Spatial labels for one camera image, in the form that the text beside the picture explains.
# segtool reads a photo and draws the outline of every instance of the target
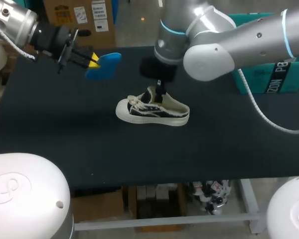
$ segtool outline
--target shoe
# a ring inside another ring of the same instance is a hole
[[[182,126],[188,122],[189,107],[173,99],[169,94],[162,96],[161,104],[154,103],[155,87],[139,96],[128,96],[116,106],[116,115],[129,123],[159,123]]]

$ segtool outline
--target floor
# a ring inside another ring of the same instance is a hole
[[[116,22],[118,47],[154,45],[160,20],[158,0],[120,0]],[[224,13],[276,12],[293,5],[299,0],[210,0]],[[253,179],[252,185],[259,205],[268,200],[276,179]],[[244,212],[237,188],[233,190],[225,214]],[[77,232],[79,239],[269,239],[268,232],[251,235],[247,222],[209,223],[188,225],[174,233],[136,233],[134,229],[111,229]]]
[[[299,0],[210,0],[209,2],[226,14],[278,12],[299,5]],[[158,0],[131,0],[131,3],[128,3],[128,0],[119,0],[116,21],[117,46],[154,45],[161,9]]]

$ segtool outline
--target black tabletop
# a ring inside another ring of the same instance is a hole
[[[74,65],[57,75],[49,59],[20,58],[0,104],[0,153],[51,160],[71,189],[299,175],[299,135],[265,123],[230,74],[204,83],[180,67],[167,88],[190,107],[185,126],[119,120],[117,103],[155,81],[139,74],[152,47],[116,51],[122,62],[107,81],[85,80]],[[272,121],[299,129],[299,93],[256,100]]]

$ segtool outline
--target blue sponge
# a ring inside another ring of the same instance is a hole
[[[113,78],[116,66],[121,61],[120,53],[110,53],[99,58],[99,68],[89,68],[85,73],[85,78],[88,80],[107,80]]]

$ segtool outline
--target yellow object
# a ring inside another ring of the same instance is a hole
[[[99,60],[99,57],[93,52],[92,59],[95,61]],[[101,66],[94,61],[90,61],[89,68],[100,68]]]

